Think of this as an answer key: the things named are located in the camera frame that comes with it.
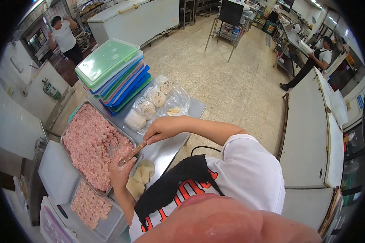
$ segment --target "sign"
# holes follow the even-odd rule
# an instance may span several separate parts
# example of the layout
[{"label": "sign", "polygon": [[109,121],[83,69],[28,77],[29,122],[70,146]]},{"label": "sign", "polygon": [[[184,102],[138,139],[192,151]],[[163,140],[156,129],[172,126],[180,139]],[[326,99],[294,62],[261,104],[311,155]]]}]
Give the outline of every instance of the sign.
[{"label": "sign", "polygon": [[345,101],[345,103],[346,103],[346,108],[348,109],[348,111],[351,109],[351,106],[350,106],[350,102],[349,102],[349,100],[346,100]]},{"label": "sign", "polygon": [[364,98],[361,95],[357,96],[357,102],[360,110],[364,109]]}]

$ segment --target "shoe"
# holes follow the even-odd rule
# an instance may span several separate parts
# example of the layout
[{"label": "shoe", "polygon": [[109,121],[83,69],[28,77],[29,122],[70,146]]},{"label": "shoe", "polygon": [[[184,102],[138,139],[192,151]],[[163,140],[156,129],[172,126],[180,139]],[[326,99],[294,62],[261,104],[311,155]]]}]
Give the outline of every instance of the shoe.
[{"label": "shoe", "polygon": [[280,83],[280,88],[282,90],[284,90],[284,91],[288,91],[289,90],[289,88],[287,87],[287,85],[286,84],[282,84],[282,83]]}]

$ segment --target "white t-shirt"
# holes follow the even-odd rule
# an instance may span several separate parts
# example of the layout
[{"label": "white t-shirt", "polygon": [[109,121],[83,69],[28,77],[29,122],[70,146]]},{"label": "white t-shirt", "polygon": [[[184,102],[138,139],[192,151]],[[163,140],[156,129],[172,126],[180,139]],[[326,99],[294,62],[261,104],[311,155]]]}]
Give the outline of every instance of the white t-shirt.
[{"label": "white t-shirt", "polygon": [[273,6],[273,8],[272,8],[272,11],[271,12],[273,12],[274,11],[274,9],[276,9],[277,10],[277,12],[279,13],[279,14],[281,14],[281,11],[282,11],[282,9],[277,5],[277,4],[275,4],[274,6]]},{"label": "white t-shirt", "polygon": [[69,51],[76,44],[72,30],[70,29],[70,22],[62,20],[62,27],[59,30],[54,29],[51,33],[51,38],[59,45],[62,52]]},{"label": "white t-shirt", "polygon": [[315,48],[321,50],[321,53],[319,54],[319,61],[325,61],[326,63],[330,64],[332,50],[328,51],[327,49],[323,48],[323,38],[321,38],[316,43]]},{"label": "white t-shirt", "polygon": [[[213,178],[225,196],[233,197],[254,210],[281,214],[285,188],[280,163],[254,137],[248,134],[231,136],[223,146],[222,159],[207,155],[205,159]],[[169,216],[177,205],[184,201],[181,190],[185,197],[187,193],[188,196],[197,194],[191,185],[199,193],[204,191],[219,195],[211,185],[192,180],[183,182],[176,192],[175,200],[149,215],[148,229],[160,224],[163,217]],[[144,234],[141,225],[134,213],[129,230],[131,242]]]}]

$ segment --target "metal tray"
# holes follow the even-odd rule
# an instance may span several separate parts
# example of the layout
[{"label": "metal tray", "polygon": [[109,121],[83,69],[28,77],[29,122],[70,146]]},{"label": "metal tray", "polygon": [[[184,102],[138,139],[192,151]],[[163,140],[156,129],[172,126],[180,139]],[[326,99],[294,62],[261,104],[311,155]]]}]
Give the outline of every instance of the metal tray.
[{"label": "metal tray", "polygon": [[[96,106],[94,106],[89,100],[86,100],[86,101],[84,101],[81,105],[80,105],[80,107],[77,109],[77,111],[74,113],[74,115],[73,115],[73,117],[81,110],[81,108],[85,105],[85,104],[90,104],[93,108],[95,108],[100,114],[102,114],[102,116],[112,125],[112,126],[114,126],[114,128],[116,128],[118,131],[119,131],[119,133],[120,134],[122,134],[123,136],[125,136],[126,138],[128,138],[128,140],[133,144],[133,148],[135,148],[136,147],[136,143],[135,143],[135,141],[134,141],[134,139],[132,139],[130,136],[128,136],[125,132],[123,132],[119,127],[117,127],[115,124],[113,124],[112,122],[111,122],[111,120],[110,119],[108,119],[108,117],[107,116],[105,116],[102,112],[100,112],[100,110],[96,107]],[[66,146],[65,146],[65,144],[63,143],[63,136],[66,134],[66,131],[67,131],[67,129],[68,129],[68,127],[69,127],[69,124],[70,124],[70,122],[68,122],[68,125],[66,126],[66,128],[65,128],[65,130],[63,131],[63,134],[62,134],[62,136],[61,136],[61,138],[59,139],[59,143],[63,146],[63,148],[65,149],[65,151],[66,151],[66,153],[68,154],[68,156],[69,156],[69,158],[70,158],[70,160],[72,160],[72,158],[70,157],[70,152],[68,151],[68,149],[66,148]],[[112,185],[111,185],[111,187],[106,191],[106,192],[103,192],[102,190],[100,190],[100,189],[96,189],[96,188],[94,188],[93,187],[93,185],[86,179],[86,177],[85,177],[85,175],[83,174],[83,172],[81,172],[78,168],[76,168],[77,169],[77,171],[80,173],[80,175],[81,175],[81,177],[84,179],[84,181],[89,185],[89,187],[91,187],[92,188],[92,190],[97,194],[97,195],[99,195],[100,197],[105,197],[105,196],[107,196],[108,195],[108,193],[111,191],[111,189],[112,189]]]},{"label": "metal tray", "polygon": [[[72,191],[71,199],[70,199],[70,206],[72,206],[73,200],[77,194],[77,190],[81,185],[81,181],[84,180],[83,178],[80,178],[77,180],[77,186],[75,186],[74,190]],[[108,218],[107,219],[99,219],[99,222],[95,229],[89,229],[92,231],[100,240],[106,242],[111,234],[115,231],[119,231],[119,235],[122,233],[122,231],[126,228],[126,221],[121,221],[123,217],[123,209],[114,202],[111,198],[106,197],[107,200],[112,204],[111,210],[108,212]]]}]

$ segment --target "trash bin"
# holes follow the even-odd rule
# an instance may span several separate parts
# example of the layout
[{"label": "trash bin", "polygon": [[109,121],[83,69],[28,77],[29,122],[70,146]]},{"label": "trash bin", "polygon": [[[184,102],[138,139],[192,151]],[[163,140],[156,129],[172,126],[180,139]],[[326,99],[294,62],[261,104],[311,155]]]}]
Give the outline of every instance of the trash bin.
[{"label": "trash bin", "polygon": [[277,24],[274,24],[273,22],[270,22],[269,20],[266,21],[265,26],[263,27],[263,31],[271,35],[274,31],[274,28],[276,28]]}]

